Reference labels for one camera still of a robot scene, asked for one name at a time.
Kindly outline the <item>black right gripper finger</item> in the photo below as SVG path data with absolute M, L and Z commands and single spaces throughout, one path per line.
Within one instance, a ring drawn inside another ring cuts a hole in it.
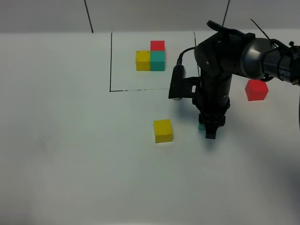
M 207 139 L 216 139 L 218 128 L 225 125 L 225 115 L 202 113 L 202 121 L 206 130 L 205 137 Z
M 199 114 L 199 123 L 203 124 L 203 119 L 202 119 L 202 115 L 201 114 Z

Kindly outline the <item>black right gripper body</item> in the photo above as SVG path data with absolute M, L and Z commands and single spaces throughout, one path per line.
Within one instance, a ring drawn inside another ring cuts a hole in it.
M 194 54 L 200 67 L 200 85 L 196 106 L 201 115 L 224 114 L 229 106 L 232 75 L 248 77 L 244 50 L 248 34 L 218 32 L 196 46 Z

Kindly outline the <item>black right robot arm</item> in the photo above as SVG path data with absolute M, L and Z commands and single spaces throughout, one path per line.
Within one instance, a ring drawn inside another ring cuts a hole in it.
M 237 30 L 219 31 L 196 46 L 194 53 L 201 72 L 196 106 L 208 139 L 215 139 L 217 129 L 225 124 L 232 75 L 300 83 L 300 48 L 275 39 Z

